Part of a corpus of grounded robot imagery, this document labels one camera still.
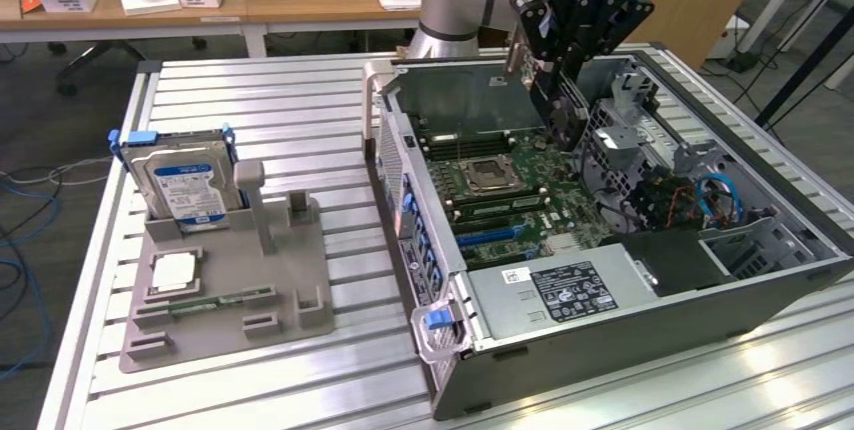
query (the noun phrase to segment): gray carpet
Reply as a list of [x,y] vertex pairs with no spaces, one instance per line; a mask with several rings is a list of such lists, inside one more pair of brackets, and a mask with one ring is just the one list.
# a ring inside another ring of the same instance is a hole
[[[779,17],[771,23],[771,31],[803,1],[787,2]],[[766,2],[767,0],[744,2],[742,12],[748,19],[756,17]],[[838,14],[822,11],[796,46],[776,58],[779,69],[766,71],[751,90],[756,104],[764,105],[768,102],[838,19]],[[156,60],[245,56],[239,37],[211,37],[207,40],[208,49],[204,51],[195,50],[187,38],[138,41],[133,44],[148,58]],[[391,50],[400,43],[400,32],[371,33],[371,51]],[[772,51],[775,43],[771,40],[766,45],[766,53]],[[351,34],[341,32],[320,36],[300,34],[269,38],[273,55],[340,53],[349,50],[349,44]],[[21,49],[20,45],[12,47],[14,51]],[[108,130],[121,124],[134,64],[120,52],[110,52],[74,79],[78,95],[72,98],[61,97],[53,92],[53,75],[85,47],[82,43],[70,43],[68,53],[53,56],[44,44],[33,44],[21,58],[9,64],[0,64],[0,170],[8,172],[33,165],[57,166],[106,155],[105,136]],[[823,78],[852,49],[854,37],[848,36],[802,91],[811,87],[818,78]],[[714,63],[708,63],[707,68],[715,74],[726,72]],[[732,78],[746,84],[755,71],[743,75],[734,74]],[[710,77],[708,80],[727,97],[739,95],[740,90],[730,79]],[[827,91],[822,87],[778,126],[791,151],[848,198],[854,197],[848,158],[854,154],[854,139],[848,137],[850,129],[854,128],[852,98],[854,85],[850,81],[843,84],[840,92]],[[748,114],[756,113],[746,99],[739,102],[739,106]],[[85,179],[104,170],[104,166],[86,167],[69,173],[66,177],[72,180]],[[30,172],[17,176],[36,178],[41,173]],[[49,184],[28,187],[34,192],[50,192],[52,189]],[[24,370],[0,382],[0,428],[32,428],[37,421],[50,375],[49,364],[58,347],[56,336],[61,336],[65,325],[101,191],[102,182],[64,187],[60,194],[61,213],[56,222],[37,238],[21,245],[41,284],[54,338],[46,345],[46,352],[36,359],[36,363],[48,368]],[[40,204],[34,199],[13,196],[0,190],[0,224],[14,224]],[[0,248],[0,258],[12,256],[8,249]],[[8,275],[8,269],[0,267],[0,285],[8,281]],[[0,312],[12,298],[9,291],[0,292]],[[40,330],[38,314],[32,295],[28,294],[20,308],[0,322],[0,365],[13,364],[36,347],[41,338]]]

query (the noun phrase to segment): green circuit board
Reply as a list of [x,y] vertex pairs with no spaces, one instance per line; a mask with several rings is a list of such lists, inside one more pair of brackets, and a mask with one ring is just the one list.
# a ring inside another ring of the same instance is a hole
[[513,132],[504,139],[509,144],[495,146],[501,153],[484,155],[483,144],[460,145],[456,154],[449,151],[459,158],[428,160],[457,242],[515,230],[505,240],[460,246],[469,269],[551,255],[549,236],[568,234],[578,249],[586,249],[614,233],[572,176],[568,154],[536,131]]

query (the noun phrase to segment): aluminum extrusion table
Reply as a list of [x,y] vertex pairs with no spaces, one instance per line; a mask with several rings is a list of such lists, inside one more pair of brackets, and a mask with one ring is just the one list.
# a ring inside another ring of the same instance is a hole
[[[839,225],[854,208],[766,139],[668,52],[646,49]],[[140,252],[144,202],[113,164],[38,428],[854,428],[854,279],[750,334],[464,419],[429,418],[360,153],[361,66],[388,54],[169,62],[140,71],[122,133],[236,129],[260,159],[265,197],[308,189],[321,221],[336,330],[122,374],[117,353]],[[659,93],[688,141],[700,124]]]

